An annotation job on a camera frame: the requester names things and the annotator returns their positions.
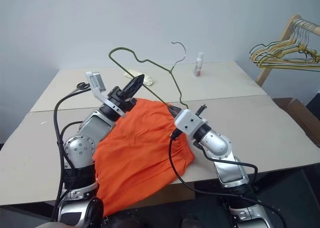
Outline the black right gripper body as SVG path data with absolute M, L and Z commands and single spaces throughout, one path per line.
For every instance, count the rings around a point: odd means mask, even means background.
M 181 108 L 173 106 L 173 105 L 169 105 L 168 107 L 168 111 L 169 113 L 175 118 L 180 112 L 181 112 Z

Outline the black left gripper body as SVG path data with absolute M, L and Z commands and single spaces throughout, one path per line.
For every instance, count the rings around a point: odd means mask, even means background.
M 133 88 L 123 88 L 120 89 L 118 86 L 114 87 L 108 94 L 108 100 L 116 105 L 121 111 L 128 112 L 131 111 L 137 103 L 134 98 L 137 90 Z

